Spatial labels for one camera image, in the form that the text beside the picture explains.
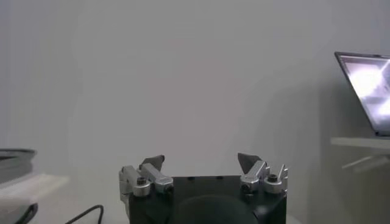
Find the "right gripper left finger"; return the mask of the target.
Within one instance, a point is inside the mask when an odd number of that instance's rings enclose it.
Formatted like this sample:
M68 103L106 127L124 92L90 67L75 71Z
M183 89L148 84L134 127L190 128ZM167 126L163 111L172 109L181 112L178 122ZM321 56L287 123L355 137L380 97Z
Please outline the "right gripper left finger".
M165 161L164 155L149 157L136 168L124 166L119 171L120 200L125 203L130 196L147 197L154 187L158 193L164 194L174 187L173 177L161 172Z

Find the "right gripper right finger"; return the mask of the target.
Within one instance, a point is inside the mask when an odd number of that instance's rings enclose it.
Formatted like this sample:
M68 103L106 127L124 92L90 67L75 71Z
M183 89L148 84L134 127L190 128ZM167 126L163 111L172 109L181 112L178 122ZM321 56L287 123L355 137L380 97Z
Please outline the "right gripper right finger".
M239 152L238 162L243 174L240 176L240 187L244 192L253 194L260 187L269 194L286 194L288 192L288 168L283 164L277 173L271 173L271 167L257 155Z

